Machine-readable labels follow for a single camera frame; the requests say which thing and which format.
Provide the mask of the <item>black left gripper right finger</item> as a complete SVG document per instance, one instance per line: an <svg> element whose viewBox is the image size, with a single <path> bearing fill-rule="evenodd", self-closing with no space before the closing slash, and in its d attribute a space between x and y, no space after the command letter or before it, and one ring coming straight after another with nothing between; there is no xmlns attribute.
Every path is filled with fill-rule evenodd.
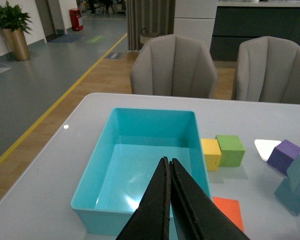
<svg viewBox="0 0 300 240"><path fill-rule="evenodd" d="M213 203L182 164L170 161L171 204L178 239L247 240Z"/></svg>

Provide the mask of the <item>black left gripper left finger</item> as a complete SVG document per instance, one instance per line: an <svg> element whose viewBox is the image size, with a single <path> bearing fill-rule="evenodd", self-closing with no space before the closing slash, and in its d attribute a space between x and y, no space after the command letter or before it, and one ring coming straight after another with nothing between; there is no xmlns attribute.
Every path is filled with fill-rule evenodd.
<svg viewBox="0 0 300 240"><path fill-rule="evenodd" d="M160 159L149 185L118 240L168 240L170 226L170 167Z"/></svg>

